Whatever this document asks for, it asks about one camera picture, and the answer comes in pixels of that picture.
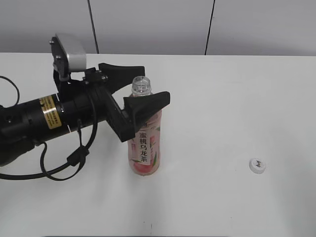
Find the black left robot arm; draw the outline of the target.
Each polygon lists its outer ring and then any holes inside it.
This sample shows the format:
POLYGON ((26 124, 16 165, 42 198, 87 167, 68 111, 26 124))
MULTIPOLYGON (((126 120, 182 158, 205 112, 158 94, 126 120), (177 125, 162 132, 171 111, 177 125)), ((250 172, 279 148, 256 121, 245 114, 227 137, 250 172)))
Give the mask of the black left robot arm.
POLYGON ((118 138, 128 141, 157 112, 170 103, 167 91, 125 97, 120 108, 113 94, 143 76, 143 66, 101 63, 85 70, 84 79, 56 82, 58 93, 2 108, 0 111, 0 163, 7 165, 41 142, 106 121, 118 138))

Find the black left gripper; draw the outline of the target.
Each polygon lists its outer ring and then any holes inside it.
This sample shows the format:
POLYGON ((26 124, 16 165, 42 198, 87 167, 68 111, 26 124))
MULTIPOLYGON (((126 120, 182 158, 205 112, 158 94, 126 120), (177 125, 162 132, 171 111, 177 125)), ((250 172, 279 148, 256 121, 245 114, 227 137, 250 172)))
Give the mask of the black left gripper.
POLYGON ((100 112, 118 138, 128 141, 135 137, 141 127, 157 112, 170 104, 167 91, 139 97, 124 97, 124 110, 119 107, 113 94, 132 84, 133 79, 145 76, 144 66, 116 66, 100 63, 99 69, 84 71, 84 81, 90 85, 97 99, 97 112, 100 112))

